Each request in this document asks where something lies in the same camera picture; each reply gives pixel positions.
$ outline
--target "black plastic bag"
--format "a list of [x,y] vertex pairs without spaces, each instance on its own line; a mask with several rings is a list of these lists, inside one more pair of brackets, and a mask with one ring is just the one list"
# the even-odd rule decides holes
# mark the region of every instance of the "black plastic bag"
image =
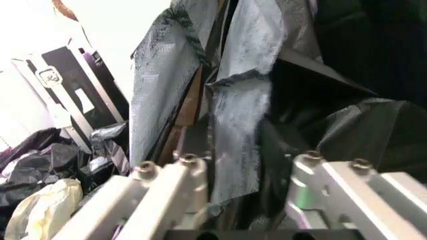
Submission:
[[93,161],[106,159],[115,165],[120,175],[125,176],[129,173],[129,127],[127,121],[94,130],[90,135],[90,142],[93,151],[92,166],[96,164]]
[[32,150],[11,161],[1,176],[0,231],[6,229],[22,200],[59,179],[75,178],[78,162],[85,162],[86,157],[75,145],[53,143],[42,151]]
[[63,143],[66,140],[60,137],[60,132],[60,129],[47,128],[31,134],[21,144],[9,150],[8,153],[0,155],[0,171],[3,171],[11,161],[30,150],[41,151],[49,147],[52,143]]

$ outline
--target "white paper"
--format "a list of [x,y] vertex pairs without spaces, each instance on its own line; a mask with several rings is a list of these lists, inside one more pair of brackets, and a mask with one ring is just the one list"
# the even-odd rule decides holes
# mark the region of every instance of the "white paper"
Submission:
[[75,94],[77,94],[78,98],[80,99],[81,105],[83,106],[84,114],[95,108],[91,100],[89,100],[88,96],[83,91],[83,89],[81,88],[77,89],[75,91]]

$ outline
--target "silver metal bracket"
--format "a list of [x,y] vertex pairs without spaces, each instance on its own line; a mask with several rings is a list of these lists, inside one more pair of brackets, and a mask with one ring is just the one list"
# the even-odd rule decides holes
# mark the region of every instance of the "silver metal bracket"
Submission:
[[[416,181],[403,178],[400,183],[406,186],[398,188],[361,159],[326,162],[313,153],[302,154],[294,160],[285,211],[301,229],[357,228],[369,240],[425,240],[421,232],[427,229],[427,190],[419,183],[415,189],[411,186]],[[385,185],[395,191],[378,194]],[[402,212],[409,208],[419,214],[405,217]]]

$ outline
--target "white wall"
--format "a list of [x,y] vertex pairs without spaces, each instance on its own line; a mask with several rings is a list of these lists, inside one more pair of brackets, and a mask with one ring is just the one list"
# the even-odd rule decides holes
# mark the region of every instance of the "white wall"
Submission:
[[0,73],[0,86],[0,137],[8,145],[54,126],[43,101],[11,64]]
[[14,147],[54,126],[45,104],[11,65],[11,58],[54,50],[76,35],[87,47],[80,24],[54,10],[51,0],[0,0],[0,152],[7,146],[3,140]]

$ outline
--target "crumpled plastic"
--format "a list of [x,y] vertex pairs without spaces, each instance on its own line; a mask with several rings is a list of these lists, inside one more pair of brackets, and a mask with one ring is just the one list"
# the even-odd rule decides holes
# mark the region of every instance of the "crumpled plastic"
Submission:
[[120,175],[125,176],[130,171],[130,164],[122,146],[116,142],[120,142],[127,148],[128,144],[123,137],[128,136],[128,123],[121,122],[98,128],[90,135],[90,143],[92,145],[93,160],[89,162],[90,172],[96,170],[112,161]]
[[259,190],[256,128],[269,106],[266,74],[284,37],[282,12],[275,0],[238,2],[216,81],[209,86],[216,161],[213,204]]
[[80,182],[61,179],[24,199],[7,224],[5,240],[49,240],[70,219],[83,193]]
[[65,139],[60,137],[60,133],[60,129],[48,128],[31,134],[21,142],[21,144],[9,150],[7,153],[0,155],[0,171],[2,171],[11,161],[18,159],[30,150],[41,151],[49,147],[52,143],[62,143]]
[[152,24],[134,52],[130,164],[138,165],[165,130],[200,63],[217,13],[212,0],[178,0]]
[[4,231],[15,207],[47,184],[75,176],[76,166],[87,156],[75,145],[51,144],[11,161],[1,172],[0,229]]

